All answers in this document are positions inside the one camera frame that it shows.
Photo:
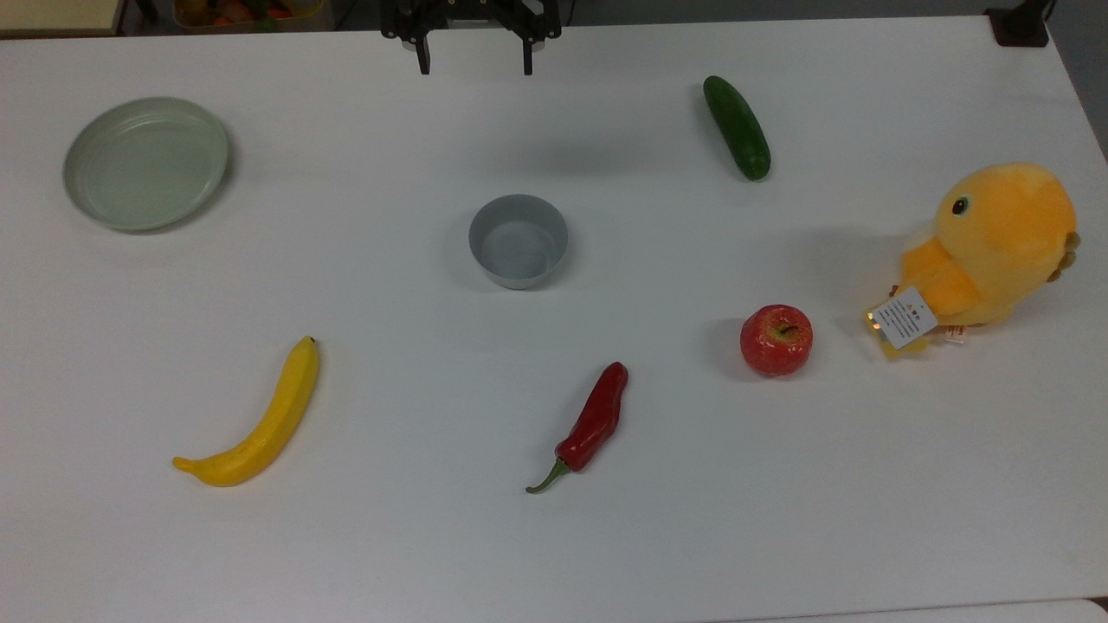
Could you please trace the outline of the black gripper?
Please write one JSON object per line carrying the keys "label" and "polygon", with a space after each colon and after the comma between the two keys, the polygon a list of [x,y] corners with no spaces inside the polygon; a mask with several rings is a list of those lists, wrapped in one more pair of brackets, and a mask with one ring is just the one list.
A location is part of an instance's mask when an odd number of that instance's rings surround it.
{"label": "black gripper", "polygon": [[383,1],[381,35],[416,43],[422,75],[430,75],[427,35],[451,22],[488,21],[522,40],[523,74],[533,74],[534,44],[560,38],[562,19],[557,1]]}

